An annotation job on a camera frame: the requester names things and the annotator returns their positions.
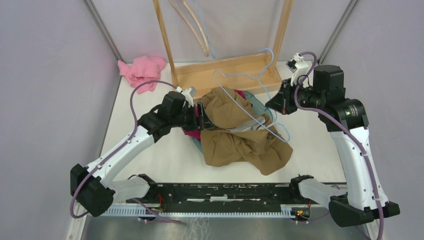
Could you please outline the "magenta cloth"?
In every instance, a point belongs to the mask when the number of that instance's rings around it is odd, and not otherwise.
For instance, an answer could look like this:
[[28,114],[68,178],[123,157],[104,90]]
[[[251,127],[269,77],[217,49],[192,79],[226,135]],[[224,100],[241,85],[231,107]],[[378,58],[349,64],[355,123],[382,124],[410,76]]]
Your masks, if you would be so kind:
[[[237,89],[235,89],[234,90],[240,97],[242,97],[243,99],[245,99],[246,100],[246,95],[245,95],[245,93],[243,92],[243,91],[241,91],[241,90],[237,90]],[[196,140],[198,140],[199,142],[201,141],[201,131],[200,130],[194,130],[194,131],[186,131],[186,130],[183,130],[183,133],[186,135],[186,136],[190,136],[190,137],[192,137],[192,138],[194,138],[194,139],[196,139]]]

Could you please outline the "brown skirt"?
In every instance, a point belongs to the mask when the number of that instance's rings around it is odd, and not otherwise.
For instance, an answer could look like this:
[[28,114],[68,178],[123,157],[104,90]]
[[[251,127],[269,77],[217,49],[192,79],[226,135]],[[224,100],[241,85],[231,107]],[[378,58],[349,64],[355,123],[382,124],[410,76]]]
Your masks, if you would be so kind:
[[201,130],[204,161],[212,167],[248,162],[264,176],[283,168],[293,148],[282,140],[266,114],[255,114],[252,105],[234,89],[213,88],[201,98],[214,129]]

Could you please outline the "wooden clothes rack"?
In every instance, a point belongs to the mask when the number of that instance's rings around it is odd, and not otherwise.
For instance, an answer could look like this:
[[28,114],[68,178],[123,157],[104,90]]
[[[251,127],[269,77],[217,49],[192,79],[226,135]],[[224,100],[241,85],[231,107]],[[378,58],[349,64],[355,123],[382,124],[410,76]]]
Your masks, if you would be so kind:
[[292,0],[284,1],[275,40],[270,50],[265,49],[256,54],[176,67],[160,3],[157,0],[153,1],[170,66],[172,83],[181,88],[194,87],[195,100],[199,100],[211,89],[219,86],[245,90],[253,94],[278,90],[282,78],[277,70],[277,62],[293,4]]

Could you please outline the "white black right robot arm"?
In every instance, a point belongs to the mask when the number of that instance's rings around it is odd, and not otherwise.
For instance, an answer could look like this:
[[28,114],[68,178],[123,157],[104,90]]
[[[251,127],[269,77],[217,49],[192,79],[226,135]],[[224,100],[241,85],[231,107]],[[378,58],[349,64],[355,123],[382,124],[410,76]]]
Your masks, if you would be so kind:
[[338,190],[301,175],[291,179],[289,199],[295,204],[309,199],[326,207],[340,227],[399,215],[399,205],[389,201],[375,173],[365,107],[345,96],[343,70],[336,65],[314,67],[312,85],[305,87],[309,67],[290,65],[289,69],[292,76],[282,81],[266,106],[283,115],[299,109],[318,113],[335,143],[347,185],[346,190]]

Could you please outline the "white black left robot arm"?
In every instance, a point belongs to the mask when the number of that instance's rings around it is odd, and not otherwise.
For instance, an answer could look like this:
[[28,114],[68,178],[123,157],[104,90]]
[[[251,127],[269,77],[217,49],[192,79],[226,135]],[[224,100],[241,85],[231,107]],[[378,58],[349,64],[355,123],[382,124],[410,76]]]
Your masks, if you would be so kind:
[[172,128],[185,131],[206,130],[213,124],[206,116],[202,103],[194,102],[194,87],[167,93],[161,104],[156,105],[140,118],[135,118],[134,129],[114,148],[87,166],[76,164],[70,171],[70,213],[79,203],[93,217],[105,213],[111,205],[141,199],[149,204],[156,200],[158,191],[147,176],[137,176],[115,181],[117,174],[142,151],[170,133]]

